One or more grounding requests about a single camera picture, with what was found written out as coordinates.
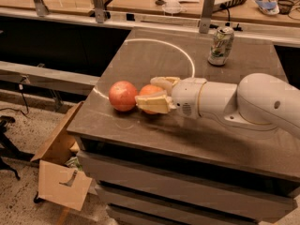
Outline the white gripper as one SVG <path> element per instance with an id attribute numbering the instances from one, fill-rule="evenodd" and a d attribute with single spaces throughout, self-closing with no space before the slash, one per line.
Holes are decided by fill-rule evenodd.
<path id="1" fill-rule="evenodd" d="M 186 118 L 197 119 L 199 115 L 199 96 L 207 83 L 204 78 L 154 77 L 150 83 L 163 90 L 151 95 L 136 96 L 138 108 L 152 113 L 169 113 L 176 108 Z"/>

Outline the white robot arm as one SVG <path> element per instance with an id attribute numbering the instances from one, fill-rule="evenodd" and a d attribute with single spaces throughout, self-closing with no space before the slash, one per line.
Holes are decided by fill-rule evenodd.
<path id="1" fill-rule="evenodd" d="M 155 77 L 162 90 L 136 96 L 144 111 L 212 119 L 245 136 L 265 138 L 281 128 L 300 137 L 300 90 L 264 73 L 247 75 L 240 83 L 209 82 L 205 78 Z"/>

